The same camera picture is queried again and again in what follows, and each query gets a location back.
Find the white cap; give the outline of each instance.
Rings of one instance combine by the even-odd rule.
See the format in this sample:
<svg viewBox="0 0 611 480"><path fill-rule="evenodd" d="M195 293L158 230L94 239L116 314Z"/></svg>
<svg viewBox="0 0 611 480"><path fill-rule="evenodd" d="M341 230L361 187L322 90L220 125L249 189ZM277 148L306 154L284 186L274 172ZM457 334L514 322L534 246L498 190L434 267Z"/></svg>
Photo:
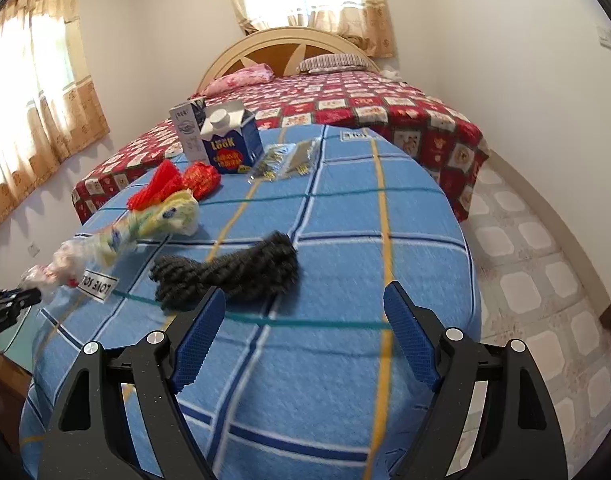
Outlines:
<svg viewBox="0 0 611 480"><path fill-rule="evenodd" d="M210 122L215 128L222 128L230 124L230 114L223 108L217 108L210 115Z"/></svg>

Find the electrical outlet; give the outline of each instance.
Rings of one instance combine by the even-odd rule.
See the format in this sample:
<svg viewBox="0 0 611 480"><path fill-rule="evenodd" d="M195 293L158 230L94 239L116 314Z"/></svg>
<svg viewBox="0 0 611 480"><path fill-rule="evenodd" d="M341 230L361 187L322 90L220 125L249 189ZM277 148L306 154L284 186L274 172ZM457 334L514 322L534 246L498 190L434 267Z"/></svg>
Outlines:
<svg viewBox="0 0 611 480"><path fill-rule="evenodd" d="M32 242L32 243L30 244L30 246L28 247L28 253L29 253L29 255L30 255L30 256L32 256L33 258L35 258L35 257L36 257L36 255L37 255L38 253L40 253L40 252L41 252L41 249L39 249L39 248L38 248L38 245L36 245L34 242Z"/></svg>
<svg viewBox="0 0 611 480"><path fill-rule="evenodd" d="M601 46L611 50L611 28L597 27L597 32Z"/></svg>

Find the striped pillow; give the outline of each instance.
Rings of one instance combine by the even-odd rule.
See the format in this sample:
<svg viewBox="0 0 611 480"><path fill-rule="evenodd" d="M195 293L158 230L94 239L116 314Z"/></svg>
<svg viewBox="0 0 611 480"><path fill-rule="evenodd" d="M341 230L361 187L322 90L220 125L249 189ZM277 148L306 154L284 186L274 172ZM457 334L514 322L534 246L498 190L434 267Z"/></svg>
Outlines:
<svg viewBox="0 0 611 480"><path fill-rule="evenodd" d="M301 61L297 71L298 73L321 73L335 72L336 69L342 72L343 67L354 67L350 70L370 70L371 68L367 59L358 54L321 54Z"/></svg>

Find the blue gripper pad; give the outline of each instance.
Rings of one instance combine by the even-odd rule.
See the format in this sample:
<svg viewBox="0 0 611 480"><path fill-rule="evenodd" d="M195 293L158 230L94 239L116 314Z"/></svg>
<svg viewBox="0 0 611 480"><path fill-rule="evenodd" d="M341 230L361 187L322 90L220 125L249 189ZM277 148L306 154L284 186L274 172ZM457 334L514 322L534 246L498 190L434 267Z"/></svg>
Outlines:
<svg viewBox="0 0 611 480"><path fill-rule="evenodd" d="M441 377L435 368L434 347L410 312L405 300L392 284L385 287L383 306L385 315L414 376L435 392L439 387Z"/></svg>
<svg viewBox="0 0 611 480"><path fill-rule="evenodd" d="M215 291L203 311L196 318L185 338L176 349L176 365L170 378L170 391L176 395L186 384L196 381L207 351L225 317L225 294Z"/></svg>

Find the green stripe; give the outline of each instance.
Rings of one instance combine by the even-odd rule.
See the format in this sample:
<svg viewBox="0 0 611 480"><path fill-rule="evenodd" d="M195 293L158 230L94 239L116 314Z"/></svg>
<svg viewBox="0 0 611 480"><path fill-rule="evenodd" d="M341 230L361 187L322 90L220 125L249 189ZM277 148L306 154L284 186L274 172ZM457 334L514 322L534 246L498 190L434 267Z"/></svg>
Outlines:
<svg viewBox="0 0 611 480"><path fill-rule="evenodd" d="M128 292L113 290L113 294L126 300L140 301L160 307L158 301L143 298ZM246 316L244 314L225 313L225 319L237 323L261 325L261 326L283 326L290 328L341 328L349 330L390 330L390 324L381 321L335 321L327 319L269 319L268 317Z"/></svg>
<svg viewBox="0 0 611 480"><path fill-rule="evenodd" d="M239 204L243 202L273 202L274 200L286 200L288 198L307 198L308 196L313 197L330 197L330 196L345 196L345 195L358 195L367 193L378 193L380 191L427 191L429 193L443 194L440 189L431 189L422 186L387 186L387 187L372 187L369 189L352 189L348 191L332 191L322 193L295 193L290 195L281 196L268 196L265 198L236 198L232 200L214 200L213 202L200 202L201 207L207 207L209 205L216 204ZM99 211L125 211L125 207L102 207Z"/></svg>

